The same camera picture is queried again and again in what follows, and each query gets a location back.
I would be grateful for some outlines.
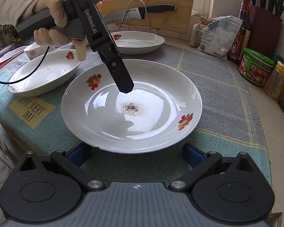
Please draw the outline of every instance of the black cable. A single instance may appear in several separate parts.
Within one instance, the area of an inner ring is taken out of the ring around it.
[[[48,53],[48,51],[49,51],[49,48],[50,48],[50,47],[48,46],[48,48],[46,49],[46,52],[45,52],[43,58],[41,59],[40,63],[38,64],[38,66],[37,66],[30,74],[28,74],[27,76],[25,76],[25,77],[22,78],[22,79],[19,79],[19,80],[17,80],[17,81],[14,81],[14,82],[2,82],[2,81],[0,81],[0,84],[14,84],[14,83],[21,82],[21,81],[24,80],[24,79],[27,79],[27,78],[28,78],[29,76],[31,76],[35,71],[37,71],[37,69],[39,68],[39,66],[42,64],[42,62],[44,61],[44,59],[45,59],[45,57],[46,57],[46,55],[47,55],[47,53]]]

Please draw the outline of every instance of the knife block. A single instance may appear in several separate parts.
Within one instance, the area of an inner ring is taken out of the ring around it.
[[[249,20],[251,29],[247,48],[272,58],[281,34],[281,19],[263,8],[250,6]]]

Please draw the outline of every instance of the cutting board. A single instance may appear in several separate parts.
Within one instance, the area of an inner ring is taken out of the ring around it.
[[[113,11],[125,10],[131,0],[104,0],[100,13],[102,16]],[[179,33],[187,33],[193,0],[142,0],[146,5],[171,4],[177,6],[175,12],[149,13],[150,27]],[[129,8],[143,6],[139,1],[134,1]],[[144,20],[136,20],[126,24],[147,26],[146,16]]]

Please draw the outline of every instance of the glove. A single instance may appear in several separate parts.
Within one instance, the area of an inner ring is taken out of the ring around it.
[[[49,8],[55,24],[59,27],[65,27],[67,23],[67,15],[63,8],[63,0],[38,0],[33,12],[37,13],[45,8]],[[34,31],[34,39],[40,46],[63,46],[72,42],[72,39],[65,36],[58,30],[48,30],[40,28]],[[76,47],[76,53],[79,61],[86,59],[86,41],[73,40]]]

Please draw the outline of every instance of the plate with fruit design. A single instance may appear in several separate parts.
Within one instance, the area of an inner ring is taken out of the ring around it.
[[[11,77],[9,82],[17,81],[30,74],[40,63],[43,55],[25,63]],[[22,96],[38,96],[47,93],[69,80],[80,64],[73,49],[57,50],[47,53],[40,67],[27,79],[8,85],[8,92]]]
[[[148,60],[123,60],[133,91],[119,92],[105,64],[66,89],[61,113],[80,140],[115,153],[147,153],[176,144],[197,126],[202,100],[184,74]]]
[[[121,54],[146,54],[158,49],[165,39],[145,31],[118,31],[111,33]]]

